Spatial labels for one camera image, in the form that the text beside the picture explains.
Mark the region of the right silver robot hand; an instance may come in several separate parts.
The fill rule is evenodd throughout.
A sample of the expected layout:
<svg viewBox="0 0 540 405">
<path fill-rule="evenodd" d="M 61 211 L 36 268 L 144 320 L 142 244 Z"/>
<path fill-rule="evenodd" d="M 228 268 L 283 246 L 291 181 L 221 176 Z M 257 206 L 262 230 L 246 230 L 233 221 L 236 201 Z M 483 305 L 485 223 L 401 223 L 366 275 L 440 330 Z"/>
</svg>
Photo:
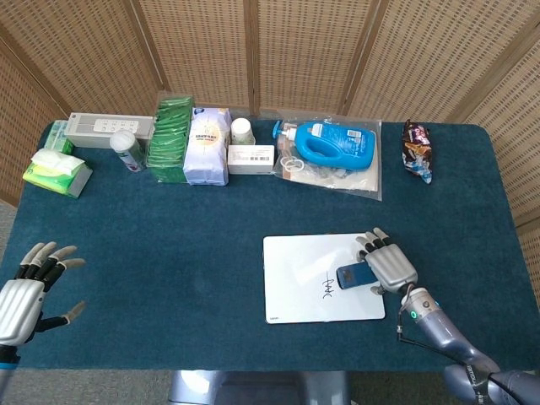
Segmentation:
<svg viewBox="0 0 540 405">
<path fill-rule="evenodd" d="M 356 237 L 360 244 L 357 258 L 366 262 L 381 287 L 391 293 L 405 294 L 418 283 L 418 273 L 401 248 L 380 228 Z"/>
</svg>

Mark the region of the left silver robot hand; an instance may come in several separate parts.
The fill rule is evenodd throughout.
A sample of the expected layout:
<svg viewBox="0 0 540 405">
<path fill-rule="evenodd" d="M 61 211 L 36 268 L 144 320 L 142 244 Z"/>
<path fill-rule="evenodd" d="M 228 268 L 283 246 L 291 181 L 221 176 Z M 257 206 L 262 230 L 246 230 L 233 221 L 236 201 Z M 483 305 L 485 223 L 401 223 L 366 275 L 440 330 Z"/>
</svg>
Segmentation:
<svg viewBox="0 0 540 405">
<path fill-rule="evenodd" d="M 45 318 L 45 297 L 65 271 L 85 264 L 73 258 L 76 246 L 57 248 L 54 241 L 38 243 L 25 254 L 14 277 L 1 289 L 1 345 L 19 347 L 37 332 L 72 323 L 84 310 L 81 301 L 60 316 Z"/>
</svg>

